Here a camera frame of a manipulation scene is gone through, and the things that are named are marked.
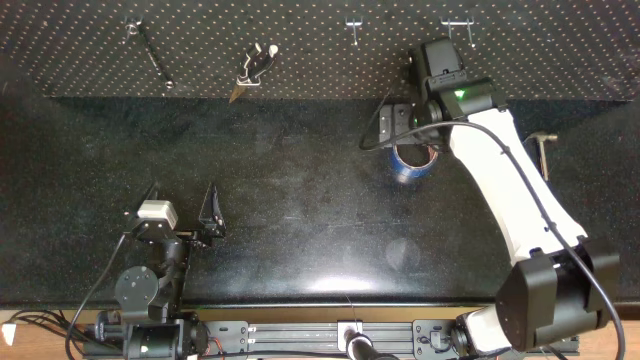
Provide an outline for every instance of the black tabletop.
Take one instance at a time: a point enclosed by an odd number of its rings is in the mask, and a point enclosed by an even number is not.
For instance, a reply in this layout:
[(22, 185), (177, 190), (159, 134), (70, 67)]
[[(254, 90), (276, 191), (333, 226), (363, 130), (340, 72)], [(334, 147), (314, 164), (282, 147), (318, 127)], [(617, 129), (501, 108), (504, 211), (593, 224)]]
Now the black tabletop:
[[(228, 236), (192, 252), (188, 306), (479, 304), (509, 272), (504, 240), (466, 169), (442, 156), (414, 186), (387, 151), (357, 148), (376, 101), (47, 99), (0, 103), (0, 305), (76, 306), (154, 180), (178, 227), (217, 185)], [(638, 122), (630, 106), (511, 103), (521, 135), (556, 130), (551, 187), (622, 256), (619, 301), (640, 299)], [(113, 306), (147, 245), (126, 244), (91, 307)]]

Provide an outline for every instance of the hammer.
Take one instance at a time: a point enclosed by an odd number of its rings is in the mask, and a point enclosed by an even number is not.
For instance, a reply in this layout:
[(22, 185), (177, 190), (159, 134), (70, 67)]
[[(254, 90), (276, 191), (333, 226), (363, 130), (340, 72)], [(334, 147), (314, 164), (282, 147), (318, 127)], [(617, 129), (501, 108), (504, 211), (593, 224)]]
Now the hammer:
[(544, 153), (544, 142), (545, 141), (557, 141), (558, 135), (556, 134), (547, 134), (543, 131), (535, 132), (529, 135), (524, 141), (528, 141), (529, 139), (535, 139), (538, 143), (538, 154), (540, 155), (540, 171), (542, 172), (542, 178), (544, 181), (549, 181), (549, 170), (547, 169), (547, 156)]

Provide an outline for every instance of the pegboard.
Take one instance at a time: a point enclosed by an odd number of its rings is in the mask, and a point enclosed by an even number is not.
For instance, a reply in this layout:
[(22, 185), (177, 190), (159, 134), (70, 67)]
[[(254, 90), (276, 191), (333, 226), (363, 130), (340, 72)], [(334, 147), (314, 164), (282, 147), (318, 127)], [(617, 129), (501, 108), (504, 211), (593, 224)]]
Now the pegboard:
[[(161, 63), (156, 76), (124, 17), (144, 16)], [(345, 17), (363, 18), (358, 43)], [(376, 98), (409, 48), (452, 28), (471, 78), (490, 76), (509, 98), (628, 100), (640, 90), (640, 11), (631, 0), (539, 1), (53, 1), (0, 4), (1, 52), (50, 96), (229, 97), (253, 43), (278, 61), (245, 97)], [(408, 88), (398, 92), (407, 94)]]

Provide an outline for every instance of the hammer head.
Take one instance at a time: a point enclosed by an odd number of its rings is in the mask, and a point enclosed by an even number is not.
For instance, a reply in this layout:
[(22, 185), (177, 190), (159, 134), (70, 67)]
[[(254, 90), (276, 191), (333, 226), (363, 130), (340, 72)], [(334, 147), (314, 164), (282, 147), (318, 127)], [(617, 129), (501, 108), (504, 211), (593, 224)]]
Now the hammer head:
[(529, 139), (536, 139), (537, 142), (541, 143), (541, 142), (545, 142), (545, 141), (556, 141), (558, 140), (558, 135), (557, 134), (547, 134), (544, 131), (537, 131), (534, 132), (533, 134), (527, 136), (526, 140)]

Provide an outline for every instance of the blade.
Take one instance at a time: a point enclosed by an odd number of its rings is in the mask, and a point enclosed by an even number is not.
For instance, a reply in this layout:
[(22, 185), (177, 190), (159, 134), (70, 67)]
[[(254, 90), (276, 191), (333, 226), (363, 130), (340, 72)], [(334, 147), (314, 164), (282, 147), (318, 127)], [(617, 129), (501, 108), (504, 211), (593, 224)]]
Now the blade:
[(229, 98), (229, 104), (231, 104), (235, 99), (239, 98), (240, 95), (244, 94), (247, 91), (246, 86), (235, 85), (233, 87), (233, 92), (231, 92), (231, 97)]

